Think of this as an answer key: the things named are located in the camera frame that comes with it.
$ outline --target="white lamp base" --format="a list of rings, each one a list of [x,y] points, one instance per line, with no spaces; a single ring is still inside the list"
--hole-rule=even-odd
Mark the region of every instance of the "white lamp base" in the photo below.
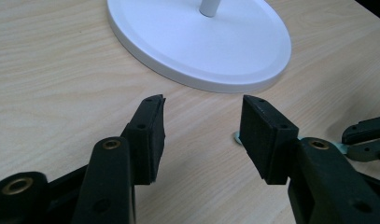
[[[121,44],[155,72],[215,92],[266,88],[289,62],[289,32],[263,0],[222,0],[215,17],[201,0],[107,0]]]

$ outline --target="wooden table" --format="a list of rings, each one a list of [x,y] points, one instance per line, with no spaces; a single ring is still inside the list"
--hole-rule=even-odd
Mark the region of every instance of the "wooden table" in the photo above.
[[[301,136],[329,141],[379,117],[380,20],[353,0],[268,3],[289,29],[292,57],[272,88],[247,94]],[[166,147],[157,182],[136,187],[138,223],[294,223],[287,186],[267,186],[232,140],[243,94],[146,68],[112,33],[104,0],[0,0],[0,180],[38,171],[50,181],[88,163],[96,142],[159,93]],[[380,179],[380,161],[352,163]]]

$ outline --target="mounting hole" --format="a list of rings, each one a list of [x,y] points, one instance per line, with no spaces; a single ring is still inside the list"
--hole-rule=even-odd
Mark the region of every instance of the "mounting hole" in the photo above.
[[[145,124],[138,124],[138,125],[137,125],[137,128],[138,128],[138,129],[145,129],[145,128],[146,128],[146,125],[145,125]]]
[[[2,192],[6,195],[14,195],[24,192],[33,185],[33,179],[30,177],[21,177],[9,182],[3,187]]]
[[[103,143],[103,148],[104,149],[114,149],[116,147],[119,147],[120,146],[120,141],[118,140],[108,140],[106,142]]]
[[[323,141],[320,141],[320,140],[315,140],[315,139],[312,139],[309,141],[309,145],[311,145],[312,147],[315,147],[317,149],[329,149],[329,144],[327,144],[326,142],[323,142]]]
[[[360,199],[352,200],[349,204],[362,213],[371,213],[373,211],[368,204]]]
[[[99,201],[97,201],[96,203],[93,204],[93,211],[98,213],[98,214],[102,214],[104,213],[105,211],[107,211],[111,206],[111,202],[110,200],[108,199],[101,199]]]

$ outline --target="white pole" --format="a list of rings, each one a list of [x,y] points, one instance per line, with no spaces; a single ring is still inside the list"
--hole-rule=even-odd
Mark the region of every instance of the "white pole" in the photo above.
[[[217,8],[221,0],[203,0],[199,11],[206,17],[216,16]]]

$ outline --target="white round base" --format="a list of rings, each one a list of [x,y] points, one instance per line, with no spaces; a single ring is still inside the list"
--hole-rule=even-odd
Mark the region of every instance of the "white round base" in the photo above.
[[[201,0],[107,0],[121,44],[155,72],[215,92],[272,85],[289,62],[289,32],[263,0],[222,0],[215,17]]]

